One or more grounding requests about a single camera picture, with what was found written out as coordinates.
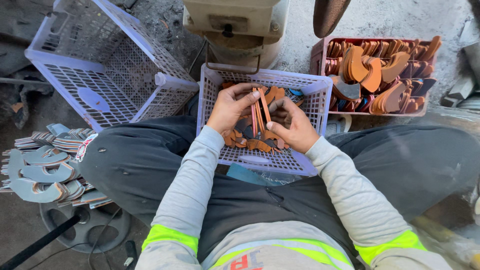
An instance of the reflective stripe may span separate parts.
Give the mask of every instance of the reflective stripe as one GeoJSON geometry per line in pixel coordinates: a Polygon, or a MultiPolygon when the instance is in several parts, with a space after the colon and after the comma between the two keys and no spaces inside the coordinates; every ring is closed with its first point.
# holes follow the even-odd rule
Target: reflective stripe
{"type": "Polygon", "coordinates": [[[197,256],[198,238],[186,235],[160,224],[153,225],[150,233],[147,236],[147,239],[145,239],[144,244],[142,245],[142,251],[147,247],[148,244],[157,241],[176,241],[182,243],[191,248],[195,253],[195,256],[197,256]]]}
{"type": "Polygon", "coordinates": [[[339,250],[317,240],[310,239],[274,239],[244,243],[229,249],[212,266],[220,266],[236,255],[261,245],[280,246],[302,253],[320,263],[331,265],[339,270],[352,270],[349,259],[339,250]]]}
{"type": "Polygon", "coordinates": [[[236,255],[240,254],[240,253],[243,253],[249,249],[252,249],[252,247],[250,248],[246,248],[246,249],[242,249],[242,250],[238,250],[238,251],[234,251],[232,253],[229,253],[229,254],[225,254],[223,255],[222,257],[220,257],[220,259],[218,259],[218,261],[216,261],[216,263],[210,267],[209,269],[212,269],[213,267],[217,267],[217,266],[220,266],[226,262],[228,262],[229,260],[231,260],[233,257],[235,257],[236,255]]]}
{"type": "Polygon", "coordinates": [[[370,265],[373,258],[390,248],[416,248],[427,251],[421,244],[418,236],[412,231],[406,231],[394,240],[376,246],[358,246],[355,249],[360,253],[361,258],[370,265]]]}

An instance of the logo patch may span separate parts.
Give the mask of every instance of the logo patch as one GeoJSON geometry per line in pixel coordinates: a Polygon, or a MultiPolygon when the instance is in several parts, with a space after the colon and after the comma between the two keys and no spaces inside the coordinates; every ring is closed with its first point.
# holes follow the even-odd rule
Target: logo patch
{"type": "Polygon", "coordinates": [[[93,141],[98,136],[98,133],[90,135],[83,143],[80,145],[78,148],[77,155],[75,156],[75,159],[78,160],[78,162],[82,162],[84,160],[85,153],[87,151],[87,146],[93,141]]]}

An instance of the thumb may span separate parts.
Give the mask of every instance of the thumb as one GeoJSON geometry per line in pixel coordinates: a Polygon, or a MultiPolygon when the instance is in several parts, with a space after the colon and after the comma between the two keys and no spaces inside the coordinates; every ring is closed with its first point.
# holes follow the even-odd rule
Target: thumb
{"type": "Polygon", "coordinates": [[[267,128],[268,130],[282,138],[284,141],[288,137],[289,130],[280,125],[279,123],[270,121],[267,123],[267,128]]]}
{"type": "Polygon", "coordinates": [[[243,110],[244,108],[254,104],[259,98],[260,98],[260,92],[254,91],[242,97],[236,103],[241,107],[241,110],[243,110]]]}

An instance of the white plastic crate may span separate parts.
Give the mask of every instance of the white plastic crate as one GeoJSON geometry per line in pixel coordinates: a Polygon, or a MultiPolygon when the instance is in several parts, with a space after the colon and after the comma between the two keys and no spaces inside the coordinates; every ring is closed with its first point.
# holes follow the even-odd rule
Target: white plastic crate
{"type": "Polygon", "coordinates": [[[107,0],[56,0],[25,55],[91,126],[174,115],[197,83],[107,0]]]}
{"type": "MultiPolygon", "coordinates": [[[[235,69],[245,72],[253,71],[252,68],[223,64],[212,64],[212,67],[235,69]]],[[[304,93],[304,102],[300,108],[310,119],[313,128],[318,134],[324,135],[327,124],[328,106],[332,92],[332,80],[325,76],[315,76],[291,72],[260,69],[255,75],[216,71],[202,66],[200,97],[198,102],[197,135],[207,123],[212,113],[218,92],[224,82],[257,82],[264,86],[278,86],[283,88],[301,89],[304,93]]],[[[289,95],[293,101],[299,97],[289,95]]],[[[318,172],[312,163],[303,154],[293,149],[283,149],[283,153],[264,153],[258,149],[252,151],[245,148],[223,147],[218,159],[219,164],[230,165],[238,163],[249,169],[258,169],[270,172],[282,172],[314,176],[318,172]]]]}

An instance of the lap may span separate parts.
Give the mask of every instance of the lap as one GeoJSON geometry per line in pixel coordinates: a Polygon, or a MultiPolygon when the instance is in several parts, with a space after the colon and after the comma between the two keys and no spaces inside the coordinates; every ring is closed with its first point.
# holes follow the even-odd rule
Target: lap
{"type": "MultiPolygon", "coordinates": [[[[119,206],[150,225],[182,157],[195,138],[193,118],[167,117],[101,132],[87,148],[81,173],[119,206]]],[[[393,126],[355,133],[336,144],[410,220],[453,191],[475,182],[479,143],[465,132],[393,126]]],[[[266,187],[216,174],[202,226],[198,259],[232,230],[259,222],[302,221],[356,251],[321,178],[266,187]]]]}

